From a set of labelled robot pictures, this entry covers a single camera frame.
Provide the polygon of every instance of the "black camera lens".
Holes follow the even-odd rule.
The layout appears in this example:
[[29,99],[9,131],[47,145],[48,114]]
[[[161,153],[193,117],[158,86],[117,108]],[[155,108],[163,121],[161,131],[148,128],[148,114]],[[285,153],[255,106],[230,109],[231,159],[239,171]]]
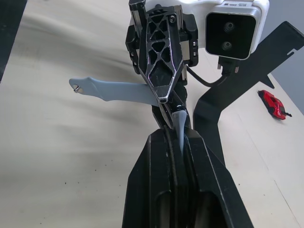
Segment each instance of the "black camera lens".
[[235,25],[232,22],[227,22],[224,26],[224,31],[226,33],[230,33],[231,31],[233,31],[235,28]]
[[222,44],[222,49],[223,49],[224,51],[228,51],[228,50],[232,49],[232,44],[231,44],[230,42],[224,42],[224,43]]

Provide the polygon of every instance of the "black plastic holder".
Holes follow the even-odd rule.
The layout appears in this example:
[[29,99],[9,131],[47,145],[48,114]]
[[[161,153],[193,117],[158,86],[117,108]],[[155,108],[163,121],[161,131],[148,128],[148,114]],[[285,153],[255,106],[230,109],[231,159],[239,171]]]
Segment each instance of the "black plastic holder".
[[212,87],[198,101],[193,115],[194,129],[206,145],[225,164],[218,121],[221,112],[259,81],[274,88],[268,78],[274,69],[304,46],[304,35],[289,22],[283,22],[240,62],[239,72]]

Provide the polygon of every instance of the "toy car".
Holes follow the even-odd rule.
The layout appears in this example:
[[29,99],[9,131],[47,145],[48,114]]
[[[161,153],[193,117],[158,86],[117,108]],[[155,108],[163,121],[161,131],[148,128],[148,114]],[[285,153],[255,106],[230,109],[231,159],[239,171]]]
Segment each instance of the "toy car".
[[258,95],[265,104],[268,112],[276,119],[284,120],[286,116],[292,117],[291,114],[285,111],[282,102],[266,90],[258,91]]

